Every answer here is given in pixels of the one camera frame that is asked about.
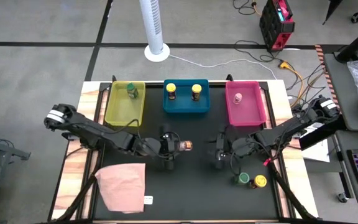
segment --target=pink cloth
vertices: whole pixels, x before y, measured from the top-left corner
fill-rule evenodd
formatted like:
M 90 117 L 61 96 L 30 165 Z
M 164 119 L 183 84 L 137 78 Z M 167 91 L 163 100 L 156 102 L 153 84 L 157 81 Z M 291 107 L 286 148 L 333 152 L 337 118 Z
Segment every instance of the pink cloth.
M 107 166 L 98 170 L 95 176 L 109 211 L 143 212 L 145 164 Z

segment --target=wooden board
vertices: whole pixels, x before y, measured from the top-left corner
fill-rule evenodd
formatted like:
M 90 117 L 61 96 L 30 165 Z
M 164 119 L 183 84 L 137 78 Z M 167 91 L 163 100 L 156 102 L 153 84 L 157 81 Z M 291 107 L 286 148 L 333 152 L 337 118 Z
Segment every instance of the wooden board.
M 268 83 L 270 99 L 272 101 L 272 108 L 277 125 L 292 118 L 290 104 L 288 102 L 287 93 L 285 91 L 285 85 L 282 80 L 260 80 Z M 100 82 L 84 82 L 81 91 L 80 102 L 78 103 L 77 110 L 79 113 L 84 114 L 87 118 L 94 118 L 94 111 L 96 108 L 96 101 L 98 99 Z M 262 99 L 265 103 L 265 112 L 268 117 L 267 128 L 271 128 L 269 121 L 269 111 L 266 107 L 266 97 L 262 92 Z M 107 94 L 103 96 L 103 102 L 101 106 L 101 113 L 99 115 L 99 123 L 103 123 L 104 110 L 106 106 Z M 299 146 L 299 142 L 293 140 L 292 146 Z M 68 152 L 78 149 L 80 146 L 78 141 L 69 143 Z M 96 154 L 94 152 L 92 168 L 95 164 Z M 72 203 L 81 188 L 81 181 L 85 169 L 87 151 L 86 149 L 80 150 L 65 160 L 63 166 L 63 173 L 58 186 L 57 198 L 53 207 L 52 219 L 61 216 L 68 206 Z M 285 148 L 283 150 L 283 158 L 285 168 L 287 171 L 288 181 L 290 187 L 299 201 L 305 206 L 305 208 L 314 216 L 318 216 L 316 205 L 311 191 L 308 174 L 306 172 L 305 162 L 303 161 L 302 153 L 300 150 Z M 275 161 L 277 169 L 279 170 L 278 161 Z M 284 217 L 289 217 L 287 199 L 282 189 L 279 188 L 280 200 L 282 204 L 282 210 Z M 85 198 L 83 218 L 88 216 L 90 205 L 91 191 L 89 191 Z

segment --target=green lid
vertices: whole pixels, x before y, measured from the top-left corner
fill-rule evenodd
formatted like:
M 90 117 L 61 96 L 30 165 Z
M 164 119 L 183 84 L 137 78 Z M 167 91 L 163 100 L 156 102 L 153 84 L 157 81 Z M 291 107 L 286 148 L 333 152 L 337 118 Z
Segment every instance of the green lid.
M 242 172 L 239 175 L 239 183 L 246 184 L 249 181 L 249 175 L 247 173 Z
M 133 83 L 130 83 L 127 85 L 127 90 L 133 90 L 135 88 L 135 85 Z

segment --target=white paper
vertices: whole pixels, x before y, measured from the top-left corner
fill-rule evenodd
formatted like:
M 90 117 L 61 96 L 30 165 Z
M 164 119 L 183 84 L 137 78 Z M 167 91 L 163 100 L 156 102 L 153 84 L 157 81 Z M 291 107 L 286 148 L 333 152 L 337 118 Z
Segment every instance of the white paper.
M 322 124 L 316 123 L 312 126 L 305 128 L 307 133 L 302 135 L 302 137 L 313 132 L 315 129 L 317 129 L 321 125 Z M 305 159 L 313 159 L 313 160 L 322 161 L 322 162 L 329 162 L 327 139 L 315 144 L 314 146 L 311 146 L 311 147 L 303 150 L 302 156 Z
M 144 204 L 145 205 L 152 205 L 153 204 L 153 196 L 145 196 L 144 197 Z

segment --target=yellow lid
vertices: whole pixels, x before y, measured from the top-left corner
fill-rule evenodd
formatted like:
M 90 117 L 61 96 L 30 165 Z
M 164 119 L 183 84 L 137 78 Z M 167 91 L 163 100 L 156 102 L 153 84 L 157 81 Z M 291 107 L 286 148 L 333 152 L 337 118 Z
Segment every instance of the yellow lid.
M 199 92 L 201 92 L 201 85 L 199 85 L 199 84 L 194 84 L 193 87 L 191 87 L 191 90 L 192 90 L 194 93 L 199 93 Z
M 168 91 L 169 93 L 172 93 L 172 92 L 174 92 L 174 91 L 177 89 L 177 87 L 175 86 L 175 84 L 169 83 L 169 84 L 167 85 L 166 89 L 167 89 L 167 91 Z
M 256 176 L 254 181 L 257 187 L 265 187 L 267 183 L 266 177 L 263 175 Z

